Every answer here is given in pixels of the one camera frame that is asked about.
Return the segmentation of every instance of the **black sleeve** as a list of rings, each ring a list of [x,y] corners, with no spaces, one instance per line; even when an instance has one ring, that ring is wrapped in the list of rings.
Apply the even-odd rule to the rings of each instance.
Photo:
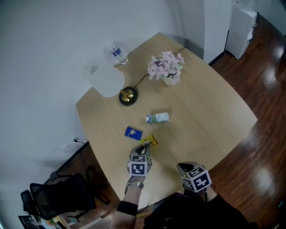
[[[257,224],[248,223],[243,214],[226,202],[220,195],[217,195],[208,203],[209,217],[214,226],[233,229],[257,229]]]

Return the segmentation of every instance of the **yellow package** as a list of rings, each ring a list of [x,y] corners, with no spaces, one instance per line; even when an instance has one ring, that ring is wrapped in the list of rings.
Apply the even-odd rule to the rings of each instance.
[[[147,141],[151,141],[150,145],[157,145],[158,144],[158,142],[156,141],[156,139],[154,138],[154,136],[152,134],[147,136],[143,140],[141,140],[140,144],[144,144]]]

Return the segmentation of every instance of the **hardwood floor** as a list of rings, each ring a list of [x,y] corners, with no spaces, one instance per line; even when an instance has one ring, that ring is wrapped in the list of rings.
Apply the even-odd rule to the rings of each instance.
[[[277,224],[280,214],[275,208],[281,199],[286,198],[285,48],[284,36],[259,16],[253,41],[242,58],[236,60],[225,53],[212,66],[246,101],[258,122],[245,139],[210,171],[211,179],[215,190],[227,202],[262,229]],[[99,168],[89,148],[76,157],[65,172],[84,174],[85,168],[91,164]],[[119,199],[100,169],[97,174],[91,180],[105,183],[102,190],[111,204],[105,206],[96,200],[98,208],[71,228],[79,228],[101,215],[106,217],[91,228],[108,229],[110,226]],[[145,217],[138,219],[136,228],[143,228]]]

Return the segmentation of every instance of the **water bottle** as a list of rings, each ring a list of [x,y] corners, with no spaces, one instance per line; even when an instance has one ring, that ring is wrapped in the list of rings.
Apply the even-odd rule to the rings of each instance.
[[[126,64],[128,62],[128,58],[127,56],[125,56],[124,54],[122,54],[120,48],[116,47],[116,46],[111,46],[111,52],[114,56],[117,57],[118,61],[120,64]]]

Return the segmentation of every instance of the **baseboard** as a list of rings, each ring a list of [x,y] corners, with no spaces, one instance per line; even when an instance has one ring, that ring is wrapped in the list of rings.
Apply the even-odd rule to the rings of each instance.
[[[79,155],[85,148],[89,146],[89,141],[87,141],[82,147],[80,147],[68,160],[62,164],[61,167],[57,169],[56,172],[60,172],[68,163],[70,163],[77,155]]]
[[[224,51],[223,51],[221,54],[219,54],[216,58],[214,58],[212,61],[210,61],[210,62],[209,62],[209,65],[210,65],[210,66],[213,65],[213,64],[214,64],[215,62],[217,62],[220,58],[222,58],[223,55],[224,55]]]

